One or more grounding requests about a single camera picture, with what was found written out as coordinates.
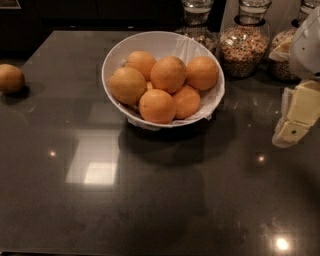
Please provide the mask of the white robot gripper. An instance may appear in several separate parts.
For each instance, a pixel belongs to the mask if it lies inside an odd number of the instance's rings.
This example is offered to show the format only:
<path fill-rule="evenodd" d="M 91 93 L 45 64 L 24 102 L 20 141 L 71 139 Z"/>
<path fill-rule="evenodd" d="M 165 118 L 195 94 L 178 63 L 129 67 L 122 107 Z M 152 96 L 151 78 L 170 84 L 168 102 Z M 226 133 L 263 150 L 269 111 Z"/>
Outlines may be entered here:
<path fill-rule="evenodd" d="M 296 145 L 320 118 L 320 7 L 312 10 L 296 31 L 270 53 L 269 58 L 289 60 L 290 72 L 303 80 L 282 94 L 281 118 L 272 143 L 279 148 Z"/>

